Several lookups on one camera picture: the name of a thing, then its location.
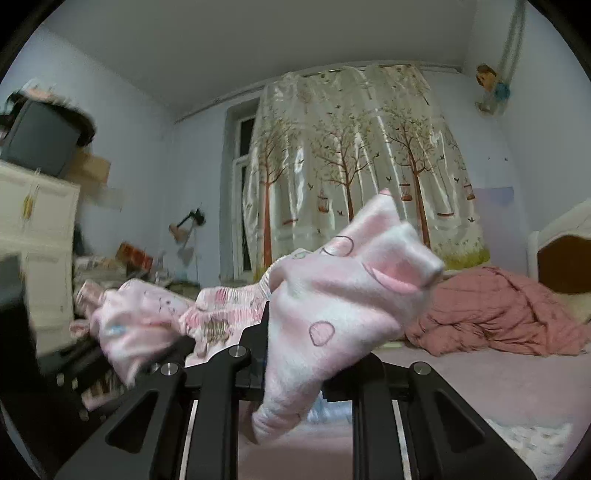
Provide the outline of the pink cartoon print pants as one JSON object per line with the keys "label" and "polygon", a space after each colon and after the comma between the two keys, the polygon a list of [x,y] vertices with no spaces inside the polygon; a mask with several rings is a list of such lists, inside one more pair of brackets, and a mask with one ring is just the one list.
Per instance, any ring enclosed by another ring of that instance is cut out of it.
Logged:
{"label": "pink cartoon print pants", "polygon": [[137,279],[116,289],[88,281],[70,331],[96,339],[132,385],[183,336],[194,341],[187,364],[198,365],[266,323],[263,401],[245,425],[249,440],[263,444],[304,421],[322,383],[401,337],[426,311],[444,270],[385,190],[324,246],[277,259],[252,285],[206,288],[191,300]]}

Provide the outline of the clutter pile on table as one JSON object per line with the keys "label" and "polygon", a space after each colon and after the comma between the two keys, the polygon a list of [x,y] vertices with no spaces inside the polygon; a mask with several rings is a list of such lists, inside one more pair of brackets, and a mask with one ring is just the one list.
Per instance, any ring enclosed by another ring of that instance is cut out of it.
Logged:
{"label": "clutter pile on table", "polygon": [[131,279],[155,284],[190,299],[195,299],[201,290],[198,282],[174,275],[167,269],[162,255],[153,259],[127,244],[123,247],[123,253],[129,253],[129,256],[75,255],[72,270],[73,293],[77,294],[87,281],[102,289],[116,289]]}

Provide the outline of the rumpled dusty-pink quilt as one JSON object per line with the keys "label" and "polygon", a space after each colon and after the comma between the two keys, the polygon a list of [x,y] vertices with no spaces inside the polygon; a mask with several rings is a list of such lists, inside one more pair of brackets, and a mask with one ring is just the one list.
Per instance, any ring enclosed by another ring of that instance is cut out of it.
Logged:
{"label": "rumpled dusty-pink quilt", "polygon": [[577,356],[590,342],[590,326],[541,283],[486,266],[439,283],[428,311],[405,335],[434,356],[482,349]]}

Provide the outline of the white cabinet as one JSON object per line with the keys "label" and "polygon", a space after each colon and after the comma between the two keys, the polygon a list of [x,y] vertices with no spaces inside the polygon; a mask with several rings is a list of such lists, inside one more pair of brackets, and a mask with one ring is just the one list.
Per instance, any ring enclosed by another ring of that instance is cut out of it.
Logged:
{"label": "white cabinet", "polygon": [[20,259],[39,354],[71,342],[79,192],[74,183],[1,163],[1,255]]}

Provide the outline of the white cartoon print pyjama garment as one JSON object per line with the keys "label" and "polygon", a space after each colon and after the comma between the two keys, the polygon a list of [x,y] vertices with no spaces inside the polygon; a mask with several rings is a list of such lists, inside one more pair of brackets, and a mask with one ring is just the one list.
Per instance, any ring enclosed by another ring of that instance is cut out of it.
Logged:
{"label": "white cartoon print pyjama garment", "polygon": [[[509,425],[487,419],[488,425],[528,465],[537,479],[553,479],[567,458],[571,423],[549,427]],[[318,396],[298,429],[307,439],[318,439],[324,451],[353,454],[353,406],[351,401],[328,402]]]}

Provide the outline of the cardboard box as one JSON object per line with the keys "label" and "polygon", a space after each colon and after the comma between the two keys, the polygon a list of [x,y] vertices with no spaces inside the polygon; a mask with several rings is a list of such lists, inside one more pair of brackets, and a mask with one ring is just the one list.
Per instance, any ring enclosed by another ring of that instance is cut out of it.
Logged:
{"label": "cardboard box", "polygon": [[106,185],[110,174],[111,163],[103,157],[96,156],[86,150],[77,149],[70,163],[66,177],[82,179]]}

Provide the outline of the white and brown headboard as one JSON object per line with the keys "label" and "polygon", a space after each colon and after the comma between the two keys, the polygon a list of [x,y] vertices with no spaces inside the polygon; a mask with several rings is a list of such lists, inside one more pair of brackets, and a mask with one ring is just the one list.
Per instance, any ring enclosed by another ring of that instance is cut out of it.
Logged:
{"label": "white and brown headboard", "polygon": [[529,276],[550,290],[569,295],[590,292],[590,200],[528,237]]}

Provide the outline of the tree print curtain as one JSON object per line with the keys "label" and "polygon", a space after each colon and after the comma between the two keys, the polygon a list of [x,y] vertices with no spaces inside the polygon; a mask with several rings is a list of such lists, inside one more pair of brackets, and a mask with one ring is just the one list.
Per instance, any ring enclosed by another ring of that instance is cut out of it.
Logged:
{"label": "tree print curtain", "polygon": [[263,89],[242,190],[256,277],[320,248],[382,190],[449,271],[489,262],[467,166],[418,68],[290,73]]}

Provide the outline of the dark grey box on cabinet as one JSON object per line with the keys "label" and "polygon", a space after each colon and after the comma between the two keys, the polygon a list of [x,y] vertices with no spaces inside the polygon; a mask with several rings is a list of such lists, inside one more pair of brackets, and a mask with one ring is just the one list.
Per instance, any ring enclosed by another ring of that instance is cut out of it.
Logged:
{"label": "dark grey box on cabinet", "polygon": [[36,100],[13,92],[1,114],[1,159],[19,167],[63,178],[79,148],[96,133],[93,120],[61,102]]}

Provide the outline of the window frame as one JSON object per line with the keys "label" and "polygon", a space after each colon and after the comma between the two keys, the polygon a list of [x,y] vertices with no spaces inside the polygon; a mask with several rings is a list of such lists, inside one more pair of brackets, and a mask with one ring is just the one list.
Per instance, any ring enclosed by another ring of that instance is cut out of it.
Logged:
{"label": "window frame", "polygon": [[219,278],[226,285],[249,283],[252,278],[252,273],[243,268],[249,264],[249,255],[245,254],[242,191],[258,107],[259,99],[254,98],[242,100],[225,111],[219,192]]}

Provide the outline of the wall lamp with orange shade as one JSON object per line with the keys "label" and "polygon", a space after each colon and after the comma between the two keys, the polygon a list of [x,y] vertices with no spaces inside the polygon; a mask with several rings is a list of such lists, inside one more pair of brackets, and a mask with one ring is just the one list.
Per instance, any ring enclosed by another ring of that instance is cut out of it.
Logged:
{"label": "wall lamp with orange shade", "polygon": [[201,227],[205,224],[204,212],[199,208],[191,210],[182,220],[172,223],[168,231],[177,244],[184,243],[190,236],[195,227]]}

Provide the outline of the hanging toy wall ornament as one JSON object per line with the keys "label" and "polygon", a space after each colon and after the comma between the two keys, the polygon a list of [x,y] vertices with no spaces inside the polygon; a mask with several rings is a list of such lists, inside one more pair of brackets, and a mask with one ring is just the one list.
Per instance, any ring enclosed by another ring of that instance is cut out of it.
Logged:
{"label": "hanging toy wall ornament", "polygon": [[484,89],[483,99],[476,103],[477,109],[486,115],[495,115],[503,109],[511,96],[511,83],[519,64],[526,27],[527,2],[515,2],[508,35],[504,44],[500,64],[493,68],[480,64],[476,69],[476,80]]}

